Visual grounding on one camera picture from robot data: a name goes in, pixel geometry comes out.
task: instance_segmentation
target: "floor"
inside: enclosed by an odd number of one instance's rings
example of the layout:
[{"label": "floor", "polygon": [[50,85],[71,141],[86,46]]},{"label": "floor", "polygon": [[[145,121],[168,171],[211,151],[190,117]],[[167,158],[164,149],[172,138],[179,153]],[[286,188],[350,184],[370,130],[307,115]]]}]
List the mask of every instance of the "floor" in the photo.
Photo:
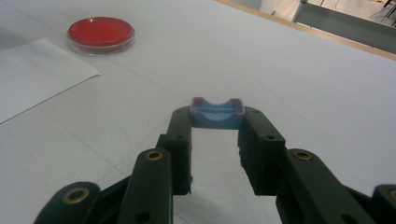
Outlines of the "floor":
[{"label": "floor", "polygon": [[[384,7],[386,1],[376,0],[309,0],[313,5],[323,6],[328,9],[346,13],[351,16],[359,17],[368,21],[378,22],[391,26],[396,20],[396,13],[386,14],[392,10],[393,5]],[[291,21],[294,12],[300,1],[298,0],[278,0],[274,16]]]}]

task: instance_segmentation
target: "white table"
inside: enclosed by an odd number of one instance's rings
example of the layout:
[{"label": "white table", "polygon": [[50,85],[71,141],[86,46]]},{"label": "white table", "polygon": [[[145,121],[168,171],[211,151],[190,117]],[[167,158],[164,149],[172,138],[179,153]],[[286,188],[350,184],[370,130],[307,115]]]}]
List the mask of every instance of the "white table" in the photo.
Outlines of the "white table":
[{"label": "white table", "polygon": [[[1,223],[32,223],[70,183],[123,179],[193,96],[260,109],[288,148],[353,189],[396,183],[396,62],[198,0],[1,0],[0,49],[45,36],[73,53],[68,27],[94,16],[128,21],[136,42],[77,55],[103,76],[0,125]],[[237,132],[192,134],[192,195],[175,198],[175,223],[279,223],[275,198],[256,197],[239,165]]]}]

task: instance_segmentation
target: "red petri dish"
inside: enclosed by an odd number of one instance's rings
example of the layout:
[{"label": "red petri dish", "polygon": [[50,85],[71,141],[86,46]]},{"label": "red petri dish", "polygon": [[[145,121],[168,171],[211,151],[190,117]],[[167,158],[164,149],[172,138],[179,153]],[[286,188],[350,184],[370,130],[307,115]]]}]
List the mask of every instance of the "red petri dish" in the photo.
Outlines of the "red petri dish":
[{"label": "red petri dish", "polygon": [[110,17],[87,18],[73,23],[67,35],[76,51],[111,54],[134,43],[134,28],[126,21]]}]

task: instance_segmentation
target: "blue object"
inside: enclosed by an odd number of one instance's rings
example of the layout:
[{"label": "blue object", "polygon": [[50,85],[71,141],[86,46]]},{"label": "blue object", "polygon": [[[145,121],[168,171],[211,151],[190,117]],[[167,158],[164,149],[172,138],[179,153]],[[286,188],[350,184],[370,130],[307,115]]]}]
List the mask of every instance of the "blue object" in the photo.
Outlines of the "blue object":
[{"label": "blue object", "polygon": [[245,108],[240,99],[213,105],[203,97],[194,97],[190,113],[191,126],[194,128],[238,130],[245,116]]}]

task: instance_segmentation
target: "white paper sheet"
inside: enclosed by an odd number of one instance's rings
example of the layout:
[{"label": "white paper sheet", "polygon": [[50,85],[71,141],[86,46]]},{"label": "white paper sheet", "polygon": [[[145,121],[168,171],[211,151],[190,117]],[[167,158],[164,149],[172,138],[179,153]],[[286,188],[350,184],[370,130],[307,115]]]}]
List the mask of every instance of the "white paper sheet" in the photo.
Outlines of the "white paper sheet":
[{"label": "white paper sheet", "polygon": [[46,39],[0,51],[0,123],[97,75]]}]

